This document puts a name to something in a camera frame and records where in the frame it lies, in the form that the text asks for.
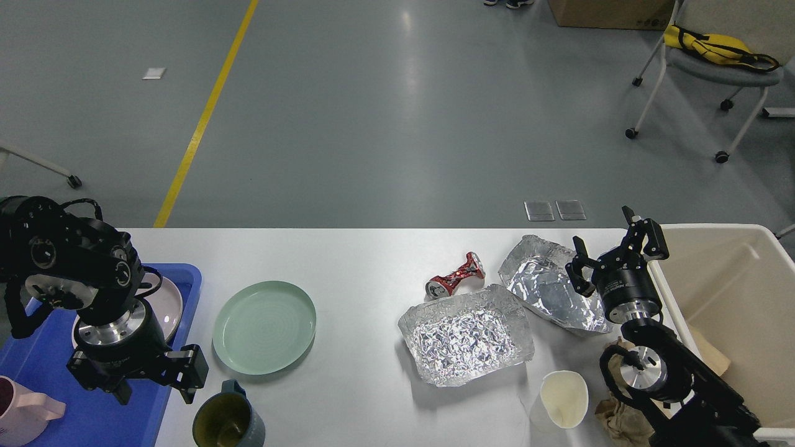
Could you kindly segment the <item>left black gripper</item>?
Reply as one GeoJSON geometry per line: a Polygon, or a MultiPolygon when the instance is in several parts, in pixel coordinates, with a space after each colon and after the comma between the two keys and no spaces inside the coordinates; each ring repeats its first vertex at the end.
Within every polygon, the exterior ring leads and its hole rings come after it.
{"type": "Polygon", "coordinates": [[[206,384],[209,366],[199,345],[172,351],[157,322],[150,320],[144,303],[141,328],[116,345],[92,346],[84,341],[72,351],[67,371],[86,390],[101,389],[120,405],[128,405],[132,388],[127,379],[148,379],[179,391],[185,404],[193,404],[196,391],[206,384]]]}

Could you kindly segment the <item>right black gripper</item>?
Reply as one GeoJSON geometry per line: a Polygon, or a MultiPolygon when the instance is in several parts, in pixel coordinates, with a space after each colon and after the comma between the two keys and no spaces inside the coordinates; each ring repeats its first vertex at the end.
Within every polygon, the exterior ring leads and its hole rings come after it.
{"type": "Polygon", "coordinates": [[[569,282],[577,294],[591,297],[597,291],[609,322],[625,323],[661,314],[661,300],[648,273],[649,261],[670,257],[661,225],[643,218],[629,206],[622,206],[627,233],[621,246],[605,252],[597,260],[589,257],[584,240],[573,237],[575,255],[565,265],[569,282]],[[584,268],[594,269],[591,281],[584,268]]]}

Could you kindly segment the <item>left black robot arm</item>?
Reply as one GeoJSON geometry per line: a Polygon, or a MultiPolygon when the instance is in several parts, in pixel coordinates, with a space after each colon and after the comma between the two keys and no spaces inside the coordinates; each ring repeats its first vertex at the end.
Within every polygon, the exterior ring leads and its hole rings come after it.
{"type": "Polygon", "coordinates": [[[2,198],[2,283],[12,337],[31,336],[54,309],[73,310],[76,348],[67,362],[83,389],[128,404],[131,379],[147,379],[192,404],[209,367],[196,343],[168,346],[148,302],[159,284],[141,263],[131,236],[94,217],[78,217],[45,196],[2,198]]]}

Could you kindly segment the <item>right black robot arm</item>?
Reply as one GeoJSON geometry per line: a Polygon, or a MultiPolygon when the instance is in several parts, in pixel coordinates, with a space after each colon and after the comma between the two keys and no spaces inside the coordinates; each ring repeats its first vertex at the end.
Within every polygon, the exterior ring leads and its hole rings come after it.
{"type": "Polygon", "coordinates": [[[599,294],[605,318],[633,348],[610,345],[599,359],[609,391],[652,427],[652,446],[763,446],[761,427],[743,397],[662,322],[663,305],[648,262],[667,260],[661,226],[623,206],[627,232],[598,258],[574,237],[565,269],[578,294],[599,294]]]}

